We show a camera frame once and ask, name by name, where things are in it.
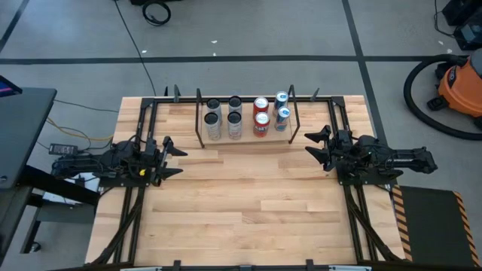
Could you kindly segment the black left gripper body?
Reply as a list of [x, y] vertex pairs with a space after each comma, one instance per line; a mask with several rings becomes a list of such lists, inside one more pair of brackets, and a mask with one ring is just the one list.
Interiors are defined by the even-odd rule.
[[159, 187], [161, 183], [161, 172], [164, 167], [166, 155], [168, 154], [169, 145], [164, 142], [161, 149], [157, 146], [155, 139], [146, 139], [145, 145], [145, 164], [151, 170], [149, 175], [150, 183], [155, 187]]

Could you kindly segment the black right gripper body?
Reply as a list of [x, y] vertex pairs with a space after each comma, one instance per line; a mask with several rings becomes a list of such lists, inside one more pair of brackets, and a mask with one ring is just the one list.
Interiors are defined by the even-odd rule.
[[328, 149], [328, 160], [324, 164], [324, 170], [330, 172], [336, 169], [338, 172], [349, 172], [350, 151], [352, 149], [352, 132], [338, 130], [331, 138], [331, 131], [327, 131], [325, 148]]

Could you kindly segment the red Fanta strawberry can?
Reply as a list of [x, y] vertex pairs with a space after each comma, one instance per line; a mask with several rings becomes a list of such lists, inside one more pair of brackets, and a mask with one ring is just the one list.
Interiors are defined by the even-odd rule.
[[257, 137], [265, 137], [270, 125], [270, 116], [266, 112], [258, 112], [254, 118], [253, 133]]
[[255, 117], [260, 112], [267, 113], [268, 108], [268, 100], [263, 96], [257, 97], [253, 102], [253, 116]]

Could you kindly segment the black power brick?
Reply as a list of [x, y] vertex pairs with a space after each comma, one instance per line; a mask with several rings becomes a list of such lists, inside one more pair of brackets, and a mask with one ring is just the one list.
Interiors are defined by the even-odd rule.
[[48, 152], [51, 155], [60, 156], [72, 156], [78, 153], [78, 147], [76, 145], [63, 145], [63, 144], [50, 144]]

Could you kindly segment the white paper sheet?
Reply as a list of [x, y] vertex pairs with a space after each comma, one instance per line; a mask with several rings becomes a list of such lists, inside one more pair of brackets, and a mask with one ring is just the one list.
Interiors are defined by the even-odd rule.
[[[74, 177], [65, 178], [65, 181], [79, 185], [83, 188], [87, 188], [88, 190], [92, 190], [94, 192], [99, 191], [100, 178], [96, 177], [92, 172], [79, 173]], [[48, 192], [44, 193], [42, 199], [51, 202], [65, 203], [71, 206], [81, 205], [81, 202]]]

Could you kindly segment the black mat hazard stripes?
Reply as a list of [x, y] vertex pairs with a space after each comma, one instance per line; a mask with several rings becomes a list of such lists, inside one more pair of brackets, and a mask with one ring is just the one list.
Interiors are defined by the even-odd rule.
[[395, 185], [392, 201], [407, 260], [482, 268], [460, 193]]

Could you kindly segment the black desk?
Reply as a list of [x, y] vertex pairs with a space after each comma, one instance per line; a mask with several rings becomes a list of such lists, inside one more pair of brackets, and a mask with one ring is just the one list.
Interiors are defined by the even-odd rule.
[[50, 88], [24, 88], [0, 97], [0, 266], [35, 188], [92, 206], [99, 201], [98, 193], [27, 164], [56, 94]]

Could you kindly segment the dark laptop screen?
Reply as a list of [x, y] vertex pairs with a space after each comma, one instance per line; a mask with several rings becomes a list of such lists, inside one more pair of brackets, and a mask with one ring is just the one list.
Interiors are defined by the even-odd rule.
[[23, 90], [0, 75], [0, 97], [20, 95]]

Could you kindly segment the black equipment cases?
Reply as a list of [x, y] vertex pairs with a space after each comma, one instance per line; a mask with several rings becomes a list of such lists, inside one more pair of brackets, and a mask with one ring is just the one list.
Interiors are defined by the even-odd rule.
[[482, 47], [482, 0], [449, 0], [442, 14], [461, 50]]

